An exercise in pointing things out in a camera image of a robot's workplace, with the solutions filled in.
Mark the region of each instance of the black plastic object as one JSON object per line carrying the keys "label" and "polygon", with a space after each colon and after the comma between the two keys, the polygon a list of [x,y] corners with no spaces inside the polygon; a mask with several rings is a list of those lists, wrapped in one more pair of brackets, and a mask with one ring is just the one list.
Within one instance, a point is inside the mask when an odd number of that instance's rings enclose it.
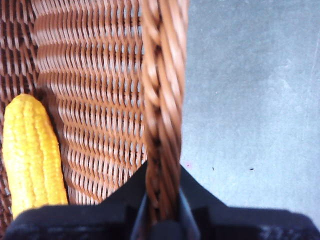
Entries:
{"label": "black plastic object", "polygon": [[[130,239],[145,196],[145,172],[146,164],[96,206],[45,206],[26,211],[12,222],[5,239]],[[308,217],[285,210],[227,207],[183,168],[181,189],[201,239],[320,240]],[[166,221],[153,226],[145,238],[186,239],[187,232],[183,221]]]}

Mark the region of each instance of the concrete surface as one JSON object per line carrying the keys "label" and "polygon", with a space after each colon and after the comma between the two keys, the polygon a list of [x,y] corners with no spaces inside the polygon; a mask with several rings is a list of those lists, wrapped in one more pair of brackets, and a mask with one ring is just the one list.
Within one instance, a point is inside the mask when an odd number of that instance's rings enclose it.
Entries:
{"label": "concrete surface", "polygon": [[190,0],[184,167],[229,206],[320,228],[319,0]]}

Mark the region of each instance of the corn cob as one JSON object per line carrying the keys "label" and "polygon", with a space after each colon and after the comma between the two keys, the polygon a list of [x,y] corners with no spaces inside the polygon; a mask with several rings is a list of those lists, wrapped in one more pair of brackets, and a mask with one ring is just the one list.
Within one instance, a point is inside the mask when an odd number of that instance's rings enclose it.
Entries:
{"label": "corn cob", "polygon": [[5,108],[2,153],[13,218],[27,209],[68,204],[59,144],[33,96],[21,94]]}

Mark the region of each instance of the twisted rattan handle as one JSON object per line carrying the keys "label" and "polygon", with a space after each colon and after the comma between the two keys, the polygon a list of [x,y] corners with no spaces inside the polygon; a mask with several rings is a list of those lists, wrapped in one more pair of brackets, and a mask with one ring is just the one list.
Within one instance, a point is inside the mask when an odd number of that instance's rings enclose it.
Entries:
{"label": "twisted rattan handle", "polygon": [[176,218],[185,88],[187,0],[142,0],[146,190],[151,220]]}

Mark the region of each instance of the woven wicker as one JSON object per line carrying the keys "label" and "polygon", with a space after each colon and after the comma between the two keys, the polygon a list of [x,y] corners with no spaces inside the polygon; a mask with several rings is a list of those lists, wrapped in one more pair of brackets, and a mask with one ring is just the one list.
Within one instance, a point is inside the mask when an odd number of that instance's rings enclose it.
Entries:
{"label": "woven wicker", "polygon": [[[148,155],[152,220],[175,217],[187,13],[186,0],[1,1],[0,134],[16,95],[41,99],[71,204],[100,203]],[[12,217],[0,170],[3,235]]]}

